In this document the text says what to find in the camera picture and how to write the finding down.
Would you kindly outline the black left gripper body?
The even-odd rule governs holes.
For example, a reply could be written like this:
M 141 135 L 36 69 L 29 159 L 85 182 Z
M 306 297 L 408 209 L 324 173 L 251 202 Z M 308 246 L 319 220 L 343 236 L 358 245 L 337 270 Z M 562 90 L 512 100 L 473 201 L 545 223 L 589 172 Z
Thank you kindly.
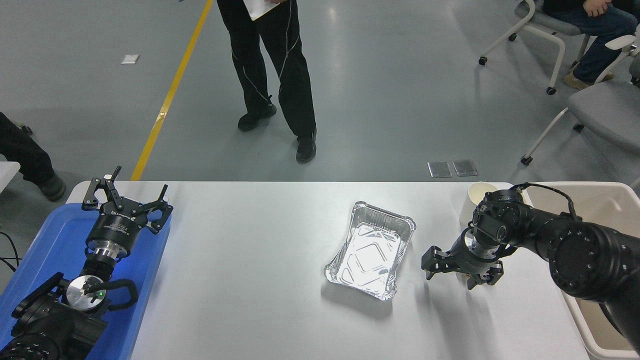
M 96 252 L 98 249 L 112 248 L 118 255 L 129 255 L 138 235 L 148 223 L 147 215 L 153 209 L 151 203 L 139 203 L 121 197 L 121 207 L 114 200 L 98 207 L 96 199 L 86 200 L 86 210 L 98 210 L 98 219 L 86 239 L 86 246 Z

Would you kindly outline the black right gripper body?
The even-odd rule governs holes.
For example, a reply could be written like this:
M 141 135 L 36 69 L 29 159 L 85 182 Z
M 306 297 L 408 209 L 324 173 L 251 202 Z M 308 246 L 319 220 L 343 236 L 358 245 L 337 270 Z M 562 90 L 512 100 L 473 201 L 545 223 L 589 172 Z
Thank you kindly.
M 447 252 L 443 272 L 461 272 L 469 276 L 503 275 L 498 256 L 498 244 L 480 243 L 478 240 L 456 240 Z

